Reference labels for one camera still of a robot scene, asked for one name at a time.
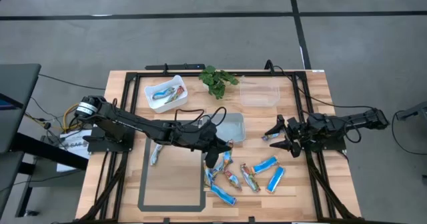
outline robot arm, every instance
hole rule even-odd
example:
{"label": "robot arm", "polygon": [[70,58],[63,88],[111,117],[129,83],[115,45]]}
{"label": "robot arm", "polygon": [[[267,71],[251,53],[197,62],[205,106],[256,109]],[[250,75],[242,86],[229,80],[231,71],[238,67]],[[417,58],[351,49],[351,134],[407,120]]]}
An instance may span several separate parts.
{"label": "robot arm", "polygon": [[306,122],[298,122],[295,117],[288,119],[288,126],[285,125],[283,116],[278,115],[276,126],[267,131],[266,135],[283,131],[285,140],[272,143],[270,147],[291,151],[293,157],[298,157],[301,147],[311,151],[319,151],[325,143],[342,138],[350,130],[358,128],[381,130],[388,125],[387,118],[378,109],[345,117],[310,113]]}
{"label": "robot arm", "polygon": [[108,103],[103,97],[84,97],[75,111],[77,120],[96,124],[105,131],[105,136],[112,141],[120,142],[127,128],[141,131],[160,145],[174,145],[200,150],[206,155],[206,165],[214,167],[218,155],[229,151],[231,147],[216,136],[216,126],[210,120],[200,128],[191,123],[179,121],[148,120],[134,115]]}

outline green plant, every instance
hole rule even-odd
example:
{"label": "green plant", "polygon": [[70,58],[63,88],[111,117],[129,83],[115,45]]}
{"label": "green plant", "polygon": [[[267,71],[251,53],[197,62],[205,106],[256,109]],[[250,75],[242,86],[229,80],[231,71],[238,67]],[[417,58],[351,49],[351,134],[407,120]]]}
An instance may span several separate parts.
{"label": "green plant", "polygon": [[226,83],[237,85],[239,81],[232,74],[226,71],[217,71],[215,67],[207,66],[200,75],[199,80],[209,87],[209,94],[215,98],[222,99],[226,91]]}

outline wire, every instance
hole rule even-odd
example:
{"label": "wire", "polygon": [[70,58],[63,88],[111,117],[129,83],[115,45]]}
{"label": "wire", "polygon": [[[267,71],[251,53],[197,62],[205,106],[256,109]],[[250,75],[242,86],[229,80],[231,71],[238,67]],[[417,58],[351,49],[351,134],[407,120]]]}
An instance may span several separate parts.
{"label": "wire", "polygon": [[77,108],[77,106],[78,106],[78,105],[79,105],[79,104],[78,104],[78,103],[76,103],[76,104],[74,104],[74,105],[70,106],[70,107],[65,111],[65,113],[64,113],[64,115],[63,115],[63,119],[62,119],[63,124],[64,124],[64,132],[67,132],[69,129],[73,128],[73,127],[71,126],[71,124],[69,125],[69,127],[67,126],[67,116],[68,116],[68,114],[70,114],[71,112],[73,112],[73,111]]}
{"label": "wire", "polygon": [[341,154],[341,156],[343,156],[346,160],[347,160],[347,162],[349,163],[350,161],[348,160],[348,157],[347,157],[347,155],[346,154],[344,154],[342,151],[340,151],[340,150],[336,150],[339,154]]}
{"label": "wire", "polygon": [[329,118],[331,118],[331,119],[337,119],[337,120],[341,120],[341,121],[343,121],[345,123],[349,123],[354,128],[354,130],[356,130],[356,132],[358,133],[359,139],[357,139],[355,141],[355,140],[352,140],[352,139],[350,139],[348,137],[347,130],[346,130],[347,129],[347,125],[344,125],[344,135],[346,136],[346,138],[347,138],[348,141],[350,141],[352,143],[359,143],[362,140],[362,134],[360,133],[359,128],[357,126],[355,126],[351,121],[348,121],[348,120],[345,120],[345,119],[339,118],[339,117],[329,117]]}
{"label": "wire", "polygon": [[[42,126],[42,128],[46,129],[46,127],[45,127],[46,123],[44,121],[40,121],[42,118],[34,118],[29,113],[24,113],[24,116],[27,117],[27,118],[29,118],[30,120],[36,122],[37,124],[39,124],[40,126]],[[60,127],[50,126],[50,128],[56,128],[56,129],[61,130]]]}
{"label": "wire", "polygon": [[50,115],[50,116],[52,116],[58,123],[59,123],[59,126],[61,126],[61,129],[62,130],[64,130],[64,128],[62,127],[62,124],[61,124],[61,122],[58,120],[58,118],[59,117],[57,117],[57,116],[55,116],[54,114],[52,114],[52,113],[48,113],[47,111],[45,111],[41,106],[40,106],[40,104],[37,102],[37,100],[36,99],[34,99],[34,97],[31,97],[31,99],[35,102],[35,104],[40,108],[40,110],[42,110],[42,112],[44,112],[44,113],[46,113],[47,115]]}
{"label": "wire", "polygon": [[74,86],[77,86],[77,87],[84,87],[84,88],[88,88],[88,89],[102,90],[102,91],[104,91],[104,90],[105,90],[105,88],[88,87],[88,86],[85,86],[85,85],[79,85],[79,84],[71,83],[71,82],[69,82],[69,81],[64,81],[64,80],[60,80],[60,79],[58,79],[58,78],[50,77],[50,76],[48,76],[48,75],[44,75],[44,74],[39,74],[39,76],[46,77],[46,78],[50,78],[50,79],[52,79],[52,80],[60,81],[60,82],[63,82],[63,83],[66,83],[66,84],[70,84],[70,85],[74,85]]}
{"label": "wire", "polygon": [[50,180],[50,179],[55,179],[55,178],[60,178],[60,177],[65,177],[65,176],[68,176],[68,175],[76,174],[76,173],[79,173],[80,171],[82,171],[82,170],[78,170],[78,171],[75,171],[73,173],[67,173],[67,174],[64,174],[64,175],[58,175],[58,176],[55,176],[55,177],[50,177],[50,178],[46,178],[46,179],[42,179],[42,180],[34,180],[34,181],[30,180],[30,181],[18,182],[18,183],[15,183],[15,184],[12,184],[12,185],[10,185],[8,187],[3,188],[2,190],[0,190],[0,193],[2,191],[5,191],[5,190],[7,190],[9,188],[12,188],[13,186],[16,186],[16,185],[19,185],[19,184],[22,184],[22,183],[27,183],[27,182],[43,182],[43,181],[47,181],[47,180]]}
{"label": "wire", "polygon": [[398,142],[398,140],[397,140],[397,138],[396,138],[396,135],[394,134],[394,120],[395,120],[395,118],[397,117],[397,115],[398,115],[398,113],[399,112],[402,112],[402,111],[397,111],[397,112],[395,112],[394,113],[394,115],[393,115],[393,119],[392,119],[392,135],[393,135],[393,139],[394,139],[394,141],[396,142],[396,144],[402,149],[402,150],[404,150],[405,152],[407,152],[407,153],[410,153],[410,154],[414,154],[414,155],[427,155],[427,153],[416,153],[416,152],[413,152],[413,151],[408,151],[408,150],[406,150],[405,148],[403,148],[403,146],[401,146],[401,144]]}
{"label": "wire", "polygon": [[77,132],[75,132],[75,133],[73,133],[73,134],[70,134],[70,135],[68,135],[68,136],[66,136],[66,137],[62,137],[62,138],[66,139],[66,138],[68,138],[68,137],[70,137],[70,136],[73,136],[73,135],[76,135],[76,134],[80,133],[82,130],[83,130],[83,127],[81,127],[81,128],[80,128],[80,130],[78,130]]}
{"label": "wire", "polygon": [[[216,111],[212,114],[212,116],[210,117],[209,115],[203,115],[203,116],[200,116],[199,115],[199,117],[196,119],[197,121],[199,121],[200,119],[202,119],[203,117],[209,117],[209,119],[213,119],[215,116],[216,116],[216,114],[218,113],[218,111],[220,111],[221,109],[223,109],[224,110],[224,116],[222,117],[222,119],[221,119],[221,121],[218,123],[218,124],[215,124],[215,126],[217,127],[217,126],[219,126],[219,125],[221,125],[221,123],[224,121],[224,119],[226,118],[226,115],[227,115],[227,109],[225,108],[225,107],[219,107],[218,109],[216,109]],[[179,129],[180,131],[182,131],[183,133],[197,133],[197,132],[200,132],[200,131],[203,131],[204,129],[206,129],[207,128],[207,125],[204,125],[203,127],[200,127],[199,129],[197,129],[197,130],[195,130],[195,131],[182,131],[181,129]]]}
{"label": "wire", "polygon": [[49,132],[53,137],[55,137],[56,140],[58,140],[58,144],[56,146],[61,145],[62,148],[64,148],[64,150],[67,150],[67,148],[62,144],[62,141],[60,140],[59,137],[57,137],[55,134],[53,134],[50,130],[46,130],[46,131]]}
{"label": "wire", "polygon": [[[280,70],[282,70],[283,75],[286,75],[286,74],[285,74],[285,71],[284,71],[281,67],[279,67],[279,66],[277,66],[277,65],[275,65],[275,66],[273,66],[273,67],[277,67],[277,68],[279,68]],[[318,101],[318,102],[320,102],[320,103],[323,103],[323,104],[325,104],[325,105],[329,105],[329,106],[332,106],[332,107],[338,107],[338,108],[369,108],[369,109],[375,110],[375,108],[370,107],[370,106],[367,106],[367,105],[345,106],[345,105],[334,105],[334,104],[330,104],[330,103],[327,103],[327,102],[321,101],[321,100],[319,100],[319,99],[316,99],[316,98],[314,98],[314,97],[312,97],[312,96],[310,96],[310,95],[306,95],[306,93],[305,93],[304,91],[302,91],[302,90],[300,89],[300,87],[298,87],[298,86],[297,86],[297,88],[298,88],[298,90],[300,90],[300,91],[301,91],[301,93],[303,93],[305,96],[308,96],[310,99],[313,99],[313,100],[315,100],[315,101]]]}
{"label": "wire", "polygon": [[198,117],[196,117],[193,121],[186,123],[185,125],[191,125],[193,123],[195,123],[196,121],[199,121],[201,116],[205,113],[205,110],[203,109],[195,109],[195,110],[183,110],[183,109],[177,109],[175,111],[175,117],[173,118],[173,120],[175,122],[177,122],[177,116],[178,116],[178,111],[182,111],[182,112],[196,112],[196,111],[201,111],[200,115]]}
{"label": "wire", "polygon": [[98,186],[96,187],[94,204],[96,204],[96,199],[98,198],[99,186],[101,185],[102,174],[104,172],[105,160],[107,160],[107,156],[108,156],[108,151],[105,152],[104,159],[102,160],[101,173],[99,174]]}

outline table leg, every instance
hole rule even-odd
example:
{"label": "table leg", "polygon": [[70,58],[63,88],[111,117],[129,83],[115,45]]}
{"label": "table leg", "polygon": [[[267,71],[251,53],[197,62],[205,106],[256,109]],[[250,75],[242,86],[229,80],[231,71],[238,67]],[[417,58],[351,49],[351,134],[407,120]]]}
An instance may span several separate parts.
{"label": "table leg", "polygon": [[21,162],[19,165],[18,172],[20,174],[32,175],[34,172],[35,165],[30,163]]}
{"label": "table leg", "polygon": [[16,133],[11,151],[23,151],[84,171],[86,170],[88,162],[86,158],[38,141],[21,133]]}

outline white label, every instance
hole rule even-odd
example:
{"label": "white label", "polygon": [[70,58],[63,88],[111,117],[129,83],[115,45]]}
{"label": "white label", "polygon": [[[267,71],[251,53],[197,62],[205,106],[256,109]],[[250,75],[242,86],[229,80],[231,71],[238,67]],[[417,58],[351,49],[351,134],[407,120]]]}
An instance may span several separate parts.
{"label": "white label", "polygon": [[86,113],[88,115],[92,115],[92,113],[93,113],[93,111],[91,111],[89,109],[86,109],[84,107],[78,107],[76,111],[81,111],[81,112],[84,112],[84,113]]}
{"label": "white label", "polygon": [[92,111],[94,111],[94,112],[97,112],[97,111],[98,111],[98,108],[96,108],[96,107],[94,107],[94,106],[92,106],[92,105],[90,105],[90,104],[84,103],[84,102],[81,102],[81,103],[79,104],[79,106],[80,106],[80,107],[84,107],[84,108],[89,109],[89,110],[92,110]]}

